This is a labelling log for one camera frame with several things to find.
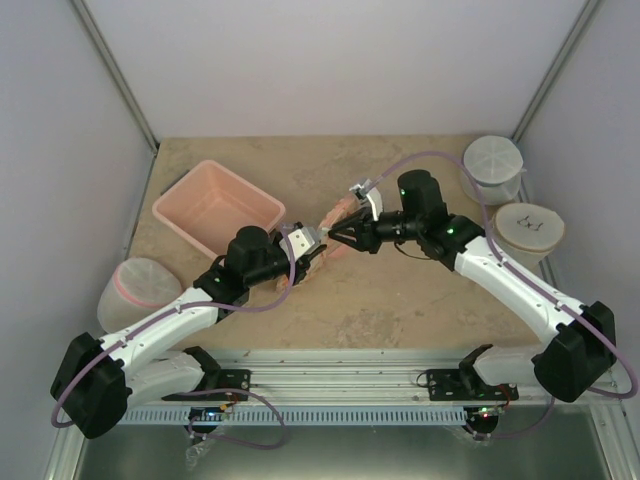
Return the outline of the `pink plastic bin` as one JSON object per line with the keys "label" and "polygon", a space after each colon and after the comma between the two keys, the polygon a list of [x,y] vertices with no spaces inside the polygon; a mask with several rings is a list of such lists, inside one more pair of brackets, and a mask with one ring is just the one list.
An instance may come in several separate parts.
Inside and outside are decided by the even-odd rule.
{"label": "pink plastic bin", "polygon": [[184,174],[152,205],[154,217],[214,260],[238,230],[272,231],[285,217],[284,204],[213,160]]}

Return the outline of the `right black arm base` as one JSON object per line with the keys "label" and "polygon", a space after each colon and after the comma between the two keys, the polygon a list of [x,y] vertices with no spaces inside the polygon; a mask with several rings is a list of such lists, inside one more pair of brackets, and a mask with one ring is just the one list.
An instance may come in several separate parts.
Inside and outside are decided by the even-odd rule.
{"label": "right black arm base", "polygon": [[519,399],[516,386],[486,384],[476,374],[460,369],[429,369],[424,372],[425,386],[431,401],[496,401]]}

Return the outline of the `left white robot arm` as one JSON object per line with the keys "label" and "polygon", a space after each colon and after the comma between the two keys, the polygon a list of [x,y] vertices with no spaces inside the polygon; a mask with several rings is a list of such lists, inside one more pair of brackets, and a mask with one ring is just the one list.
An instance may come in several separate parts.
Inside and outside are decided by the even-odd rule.
{"label": "left white robot arm", "polygon": [[210,398],[219,386],[213,360],[199,352],[167,362],[158,355],[232,313],[250,312],[246,303],[256,285],[286,277],[288,295],[325,248],[317,230],[301,223],[276,236],[257,226],[241,228],[226,253],[176,300],[113,334],[82,333],[69,343],[50,388],[52,426],[75,426],[95,439],[133,406],[172,395]]}

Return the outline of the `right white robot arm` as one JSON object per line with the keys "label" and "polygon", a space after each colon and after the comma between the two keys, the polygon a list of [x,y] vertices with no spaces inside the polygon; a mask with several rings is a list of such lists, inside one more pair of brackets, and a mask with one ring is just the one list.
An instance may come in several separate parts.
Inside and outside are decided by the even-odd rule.
{"label": "right white robot arm", "polygon": [[402,208],[372,208],[335,223],[331,239],[375,254],[385,242],[414,241],[429,259],[475,282],[523,320],[540,344],[531,349],[482,345],[459,364],[459,387],[481,399],[501,384],[537,382],[563,402],[577,400],[616,361],[612,311],[586,306],[546,284],[489,244],[474,221],[448,212],[440,186],[429,172],[412,170],[397,180]]}

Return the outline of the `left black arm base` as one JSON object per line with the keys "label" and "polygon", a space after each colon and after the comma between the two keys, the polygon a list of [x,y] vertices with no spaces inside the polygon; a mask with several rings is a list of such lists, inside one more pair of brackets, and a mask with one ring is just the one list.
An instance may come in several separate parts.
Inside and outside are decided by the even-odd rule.
{"label": "left black arm base", "polygon": [[218,390],[218,393],[189,396],[173,394],[162,398],[163,401],[218,401],[239,402],[246,401],[246,391],[251,386],[251,371],[248,369],[221,369],[217,374],[206,374],[195,389],[195,392]]}

